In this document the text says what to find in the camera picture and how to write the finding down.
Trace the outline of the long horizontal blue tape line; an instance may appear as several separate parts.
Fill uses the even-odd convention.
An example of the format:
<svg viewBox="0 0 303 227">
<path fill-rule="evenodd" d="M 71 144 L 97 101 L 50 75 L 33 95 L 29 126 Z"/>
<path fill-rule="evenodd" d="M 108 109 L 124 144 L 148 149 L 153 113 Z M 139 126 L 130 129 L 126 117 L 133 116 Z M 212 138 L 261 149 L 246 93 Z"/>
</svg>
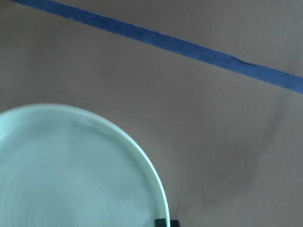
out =
<svg viewBox="0 0 303 227">
<path fill-rule="evenodd" d="M 147 28 L 54 0 L 18 0 L 16 3 L 174 52 L 300 94 L 303 92 L 303 79 L 299 76 L 266 66 L 248 63 L 235 56 Z"/>
</svg>

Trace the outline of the light green ceramic plate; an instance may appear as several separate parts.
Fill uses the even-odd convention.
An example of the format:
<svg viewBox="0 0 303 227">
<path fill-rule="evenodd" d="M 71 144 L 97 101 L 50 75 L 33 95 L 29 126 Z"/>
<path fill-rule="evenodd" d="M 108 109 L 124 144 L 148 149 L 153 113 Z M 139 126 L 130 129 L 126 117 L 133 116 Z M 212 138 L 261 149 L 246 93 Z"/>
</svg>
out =
<svg viewBox="0 0 303 227">
<path fill-rule="evenodd" d="M 3 227 L 168 227 L 159 176 L 123 130 L 55 104 L 0 115 Z"/>
</svg>

